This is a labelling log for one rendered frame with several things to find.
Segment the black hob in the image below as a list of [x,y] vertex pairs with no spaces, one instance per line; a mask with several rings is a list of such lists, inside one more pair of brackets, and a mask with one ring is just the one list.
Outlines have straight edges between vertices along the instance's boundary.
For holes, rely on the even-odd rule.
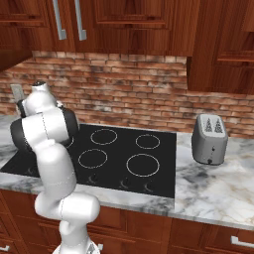
[[[177,135],[172,132],[81,124],[76,134],[61,127],[49,137],[62,143],[80,185],[173,198],[176,184]],[[99,174],[93,185],[89,177]],[[120,182],[128,178],[131,188]],[[153,182],[149,192],[145,184]]]

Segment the grey toaster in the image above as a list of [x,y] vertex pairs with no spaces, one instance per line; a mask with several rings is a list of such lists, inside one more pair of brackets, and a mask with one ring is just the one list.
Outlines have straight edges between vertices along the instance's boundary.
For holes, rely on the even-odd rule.
[[214,114],[196,117],[192,136],[192,157],[199,163],[218,166],[224,162],[228,135],[222,118]]

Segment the brown wooden cupboard door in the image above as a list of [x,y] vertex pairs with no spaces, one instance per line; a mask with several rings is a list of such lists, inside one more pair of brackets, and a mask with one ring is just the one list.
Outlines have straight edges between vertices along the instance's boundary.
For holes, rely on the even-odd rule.
[[104,53],[190,57],[200,0],[79,0],[78,37],[74,0],[69,0],[75,49]]
[[32,51],[74,49],[68,0],[58,0],[66,39],[60,40],[53,0],[0,0],[0,71],[27,60]]

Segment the brown wooden drawer front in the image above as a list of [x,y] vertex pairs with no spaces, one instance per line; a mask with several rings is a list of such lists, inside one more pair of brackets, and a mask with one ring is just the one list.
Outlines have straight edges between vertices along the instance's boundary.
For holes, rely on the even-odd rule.
[[35,212],[35,194],[0,190],[29,254],[52,254],[61,244],[59,223]]
[[162,215],[102,206],[87,230],[101,254],[167,254],[171,224]]
[[168,254],[254,254],[254,248],[232,244],[231,236],[254,243],[254,231],[174,218]]

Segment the brown wooden cupboard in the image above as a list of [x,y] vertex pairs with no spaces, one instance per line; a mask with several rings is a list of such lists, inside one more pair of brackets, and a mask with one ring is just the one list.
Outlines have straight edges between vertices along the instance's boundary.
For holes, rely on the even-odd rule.
[[201,0],[188,89],[254,95],[254,0]]

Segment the grey wall socket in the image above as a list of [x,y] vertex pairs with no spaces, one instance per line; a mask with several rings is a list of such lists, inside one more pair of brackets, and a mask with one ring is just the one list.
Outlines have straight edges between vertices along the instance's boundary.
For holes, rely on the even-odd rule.
[[16,102],[25,98],[23,88],[20,84],[11,84],[11,89]]

